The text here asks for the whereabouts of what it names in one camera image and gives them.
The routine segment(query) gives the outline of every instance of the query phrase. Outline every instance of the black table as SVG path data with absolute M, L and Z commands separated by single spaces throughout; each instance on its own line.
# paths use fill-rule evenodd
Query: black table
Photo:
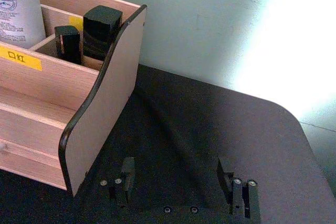
M 218 155 L 259 184 L 262 223 L 336 223 L 336 201 L 298 121 L 262 99 L 140 65 L 135 91 L 85 183 L 66 191 L 0 172 L 0 223 L 111 223 L 109 186 L 135 157 L 134 211 L 224 211 Z

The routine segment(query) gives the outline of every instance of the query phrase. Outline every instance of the wooden organizer box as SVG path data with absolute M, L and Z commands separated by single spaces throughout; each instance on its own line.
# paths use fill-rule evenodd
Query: wooden organizer box
M 40 1 L 47 39 L 29 50 L 0 42 L 0 168 L 75 195 L 134 89 L 146 6 Z M 83 15 L 97 5 L 123 12 L 102 66 L 50 56 L 54 27 L 82 30 Z

